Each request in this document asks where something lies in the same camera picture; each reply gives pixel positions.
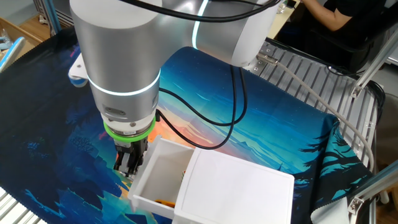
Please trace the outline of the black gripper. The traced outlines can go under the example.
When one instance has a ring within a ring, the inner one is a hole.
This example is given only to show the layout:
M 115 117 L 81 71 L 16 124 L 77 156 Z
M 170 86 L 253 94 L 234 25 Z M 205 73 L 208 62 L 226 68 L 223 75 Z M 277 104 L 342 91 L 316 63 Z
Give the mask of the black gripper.
M 114 145 L 117 155 L 113 169 L 126 174 L 127 177 L 136 175 L 144 161 L 144 152 L 148 147 L 147 137 L 134 142 L 114 140 Z

